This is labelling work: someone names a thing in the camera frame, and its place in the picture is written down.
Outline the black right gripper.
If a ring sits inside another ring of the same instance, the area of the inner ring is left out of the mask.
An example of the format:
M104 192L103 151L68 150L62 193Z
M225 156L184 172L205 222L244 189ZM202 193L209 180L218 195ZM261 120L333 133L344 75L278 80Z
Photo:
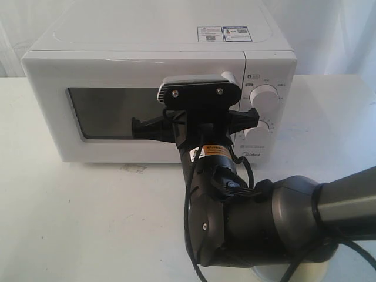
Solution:
M256 108L235 110L177 110L149 120L132 118L134 139L176 143L184 173L212 173L217 166L235 173L230 153L230 135L255 128L259 122Z

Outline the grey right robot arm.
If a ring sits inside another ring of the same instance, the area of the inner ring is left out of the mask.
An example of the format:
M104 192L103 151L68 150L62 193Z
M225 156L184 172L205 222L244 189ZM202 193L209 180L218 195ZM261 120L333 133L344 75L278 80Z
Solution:
M339 244L375 239L375 169L331 183L304 176L255 182L232 149L232 133L258 122L255 110L163 109L132 119L138 139L174 143L186 183L184 236L192 262L248 267L328 260Z

